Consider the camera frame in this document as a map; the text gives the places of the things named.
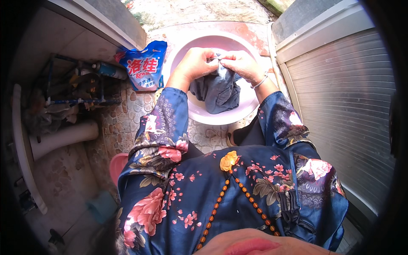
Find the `laundry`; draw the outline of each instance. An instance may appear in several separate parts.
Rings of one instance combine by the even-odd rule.
[[[207,112],[222,113],[239,106],[241,88],[235,83],[239,78],[241,77],[236,76],[234,71],[218,64],[216,71],[190,83],[190,92],[199,101],[205,102]]]

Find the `detergent bag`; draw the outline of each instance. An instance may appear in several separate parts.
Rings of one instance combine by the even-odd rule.
[[[135,91],[156,91],[164,87],[162,68],[166,50],[167,42],[153,41],[142,51],[121,51],[115,59],[126,67]]]

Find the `pink stool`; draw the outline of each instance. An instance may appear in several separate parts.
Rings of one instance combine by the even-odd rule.
[[[118,186],[119,175],[128,162],[128,156],[129,154],[127,153],[119,153],[111,160],[109,165],[109,173],[111,174],[112,181],[116,186]]]

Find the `black pants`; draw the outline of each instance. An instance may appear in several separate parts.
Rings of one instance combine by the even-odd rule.
[[[234,142],[238,146],[265,145],[265,138],[261,130],[261,125],[259,124],[258,116],[255,116],[248,126],[234,131]],[[189,141],[188,152],[181,157],[181,161],[199,157],[201,155],[204,155],[204,153]]]

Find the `spray can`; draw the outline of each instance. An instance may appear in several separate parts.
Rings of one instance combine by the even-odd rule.
[[[95,70],[96,73],[99,73],[105,76],[110,76],[110,77],[121,79],[121,80],[126,80],[127,78],[126,70],[123,70],[111,64],[107,64],[107,63],[99,61],[98,63],[93,64],[92,68]]]

